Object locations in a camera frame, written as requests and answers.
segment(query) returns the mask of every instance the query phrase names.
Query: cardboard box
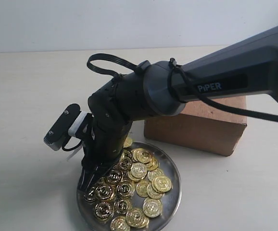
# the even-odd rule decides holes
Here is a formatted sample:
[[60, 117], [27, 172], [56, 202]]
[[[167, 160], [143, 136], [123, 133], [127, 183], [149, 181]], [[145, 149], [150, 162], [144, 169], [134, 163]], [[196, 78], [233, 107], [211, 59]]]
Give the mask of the cardboard box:
[[[215, 101], [246, 108], [245, 96]], [[226, 113], [197, 101], [187, 103], [179, 115], [146, 120], [144, 136], [152, 140], [229, 156], [246, 127], [245, 116]]]

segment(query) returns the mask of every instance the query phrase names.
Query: round metal tray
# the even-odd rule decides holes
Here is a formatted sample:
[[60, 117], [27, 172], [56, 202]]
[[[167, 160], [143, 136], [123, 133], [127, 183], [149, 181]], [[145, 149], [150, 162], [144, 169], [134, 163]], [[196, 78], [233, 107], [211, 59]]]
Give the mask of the round metal tray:
[[[131, 145], [131, 148], [145, 148], [153, 152], [154, 156], [159, 161], [159, 168], [161, 168], [164, 171], [165, 175], [168, 176], [172, 181], [172, 189], [169, 192], [165, 193], [165, 195], [161, 199], [163, 204], [162, 214], [156, 218], [151, 218], [150, 223], [146, 228], [131, 228], [132, 231], [160, 231], [172, 219], [173, 215], [177, 211], [177, 208], [181, 200], [181, 179], [177, 170], [177, 166], [173, 163], [172, 159], [164, 151], [151, 144], [143, 142], [134, 142]], [[139, 197], [135, 192], [134, 196], [131, 198], [133, 207], [142, 208], [144, 199], [145, 198]], [[82, 193], [79, 191], [77, 191], [77, 203], [81, 215], [83, 216], [91, 230], [110, 231], [110, 223], [112, 219], [107, 221], [105, 224], [97, 221], [93, 215], [93, 206], [95, 206], [95, 203], [90, 204], [86, 202], [82, 196]]]

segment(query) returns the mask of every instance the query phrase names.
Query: white wall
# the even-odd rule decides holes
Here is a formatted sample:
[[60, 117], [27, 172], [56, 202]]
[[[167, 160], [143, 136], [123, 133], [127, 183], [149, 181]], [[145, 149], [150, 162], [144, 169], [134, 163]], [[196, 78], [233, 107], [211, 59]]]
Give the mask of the white wall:
[[0, 52], [232, 44], [278, 25], [278, 0], [0, 0]]

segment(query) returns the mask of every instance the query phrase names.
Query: white table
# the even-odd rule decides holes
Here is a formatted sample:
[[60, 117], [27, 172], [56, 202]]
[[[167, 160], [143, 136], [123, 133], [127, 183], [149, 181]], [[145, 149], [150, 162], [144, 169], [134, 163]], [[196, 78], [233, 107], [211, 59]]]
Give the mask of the white table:
[[[220, 48], [102, 52], [134, 63], [175, 57], [183, 64]], [[87, 230], [75, 194], [82, 153], [66, 162], [69, 153], [52, 151], [43, 136], [68, 104], [87, 111], [88, 96], [110, 79], [86, 68], [93, 53], [0, 54], [0, 231]], [[268, 96], [247, 100], [249, 109], [278, 114]], [[142, 121], [131, 131], [145, 140]], [[181, 204], [165, 231], [278, 230], [278, 124], [249, 118], [231, 157], [148, 142], [172, 157], [182, 179]]]

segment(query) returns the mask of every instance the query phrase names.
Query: silver tray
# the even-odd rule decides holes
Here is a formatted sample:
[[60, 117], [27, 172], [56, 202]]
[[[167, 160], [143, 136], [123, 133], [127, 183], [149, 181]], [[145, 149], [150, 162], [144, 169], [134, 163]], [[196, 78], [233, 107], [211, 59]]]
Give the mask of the silver tray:
[[[171, 181], [173, 188], [165, 193], [162, 197], [161, 201], [163, 204], [163, 212], [160, 216], [156, 218], [151, 218], [149, 226], [143, 229], [135, 229], [131, 228], [132, 231], [160, 231], [162, 230], [172, 219], [174, 214], [177, 211], [179, 203], [181, 201], [181, 178], [177, 169], [177, 166], [173, 163], [172, 159], [162, 150], [159, 148], [143, 142], [134, 142], [131, 145], [131, 149], [134, 148], [145, 148], [153, 152], [154, 156], [159, 161], [159, 168], [161, 168], [165, 175], [168, 176]], [[143, 201], [145, 198], [139, 197], [136, 192], [132, 197], [133, 207], [142, 208]], [[111, 220], [107, 221], [107, 223], [100, 223], [96, 220], [93, 215], [93, 205], [94, 203], [90, 204], [86, 202], [82, 196], [82, 193], [77, 191], [77, 203], [79, 211], [88, 224], [88, 226], [93, 231], [110, 231], [110, 223]]]

